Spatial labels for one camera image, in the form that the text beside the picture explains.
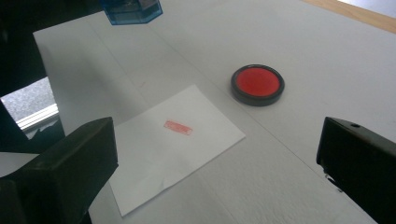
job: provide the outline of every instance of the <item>paper sheet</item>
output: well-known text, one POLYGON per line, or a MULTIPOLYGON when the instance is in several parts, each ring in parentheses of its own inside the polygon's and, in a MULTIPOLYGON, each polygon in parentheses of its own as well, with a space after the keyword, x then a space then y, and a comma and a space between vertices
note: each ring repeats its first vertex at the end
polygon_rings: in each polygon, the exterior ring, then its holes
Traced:
POLYGON ((125 216, 245 135, 191 86, 115 128, 119 168, 110 185, 125 216))

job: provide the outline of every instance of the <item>blue container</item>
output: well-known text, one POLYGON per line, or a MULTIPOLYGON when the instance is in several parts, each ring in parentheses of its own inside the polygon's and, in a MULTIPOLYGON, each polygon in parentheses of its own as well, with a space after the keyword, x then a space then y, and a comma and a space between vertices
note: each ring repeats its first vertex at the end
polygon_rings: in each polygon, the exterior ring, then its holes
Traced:
POLYGON ((163 14, 159 0, 100 0, 112 25, 148 23, 163 14))

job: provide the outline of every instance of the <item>red ink pad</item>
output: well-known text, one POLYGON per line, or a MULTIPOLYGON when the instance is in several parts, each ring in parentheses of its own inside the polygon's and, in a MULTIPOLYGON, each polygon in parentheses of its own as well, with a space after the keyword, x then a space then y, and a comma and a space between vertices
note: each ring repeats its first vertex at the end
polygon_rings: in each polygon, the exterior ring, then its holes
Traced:
POLYGON ((238 69, 231 80, 233 95, 247 105, 275 103, 285 89, 285 81, 273 68, 251 64, 238 69))

